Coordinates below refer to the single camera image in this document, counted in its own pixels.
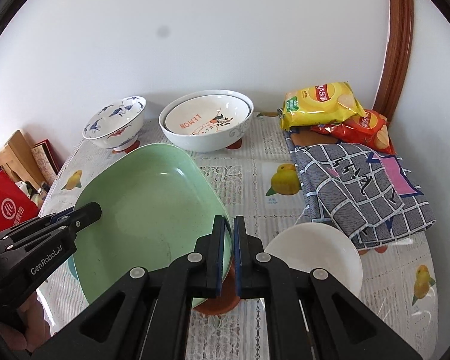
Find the person's left hand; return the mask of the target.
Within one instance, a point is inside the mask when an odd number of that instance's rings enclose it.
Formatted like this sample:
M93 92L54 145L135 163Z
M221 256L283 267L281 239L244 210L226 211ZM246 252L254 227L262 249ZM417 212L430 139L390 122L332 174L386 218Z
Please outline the person's left hand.
M34 352L51 338L50 327L44 318L44 309L37 293L33 292L17 312L26 326L25 332L20 333L0 322L0 335L11 350Z

